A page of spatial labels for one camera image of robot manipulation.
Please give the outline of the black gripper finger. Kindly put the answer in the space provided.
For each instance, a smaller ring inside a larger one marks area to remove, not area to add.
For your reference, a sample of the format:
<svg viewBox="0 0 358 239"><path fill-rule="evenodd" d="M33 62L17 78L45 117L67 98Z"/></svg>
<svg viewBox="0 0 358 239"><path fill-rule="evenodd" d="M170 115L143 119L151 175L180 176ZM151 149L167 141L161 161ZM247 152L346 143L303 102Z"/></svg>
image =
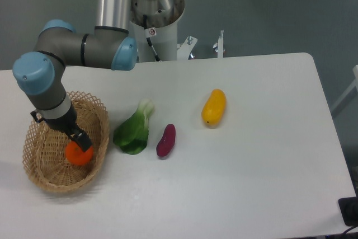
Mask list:
<svg viewBox="0 0 358 239"><path fill-rule="evenodd" d="M92 147L92 141L85 131L72 134L70 140L76 142L83 152L88 151Z"/></svg>

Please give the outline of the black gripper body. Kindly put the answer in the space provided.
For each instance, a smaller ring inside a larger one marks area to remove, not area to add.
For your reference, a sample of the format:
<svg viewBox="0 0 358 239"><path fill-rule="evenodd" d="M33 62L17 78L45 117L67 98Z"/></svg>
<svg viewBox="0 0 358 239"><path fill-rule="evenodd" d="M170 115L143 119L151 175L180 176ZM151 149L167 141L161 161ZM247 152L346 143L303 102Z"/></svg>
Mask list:
<svg viewBox="0 0 358 239"><path fill-rule="evenodd" d="M38 118L39 110L34 110L30 114L36 123L44 121L51 129L65 133L69 138L81 133L80 127L76 123L77 112L73 105L70 106L65 114L56 119L48 119L43 116Z"/></svg>

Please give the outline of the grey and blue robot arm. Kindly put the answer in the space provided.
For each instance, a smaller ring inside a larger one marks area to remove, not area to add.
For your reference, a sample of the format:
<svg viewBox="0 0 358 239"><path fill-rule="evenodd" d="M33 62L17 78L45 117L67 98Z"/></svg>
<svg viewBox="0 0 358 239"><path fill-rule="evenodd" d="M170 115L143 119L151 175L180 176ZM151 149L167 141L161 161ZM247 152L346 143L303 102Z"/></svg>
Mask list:
<svg viewBox="0 0 358 239"><path fill-rule="evenodd" d="M31 116L87 151L92 141L77 125L77 114L62 85L66 66L129 71L137 61L176 60L177 24L184 8L184 0L98 0L93 34L79 34L62 20L49 21L34 50L12 68L20 89L34 105Z"/></svg>

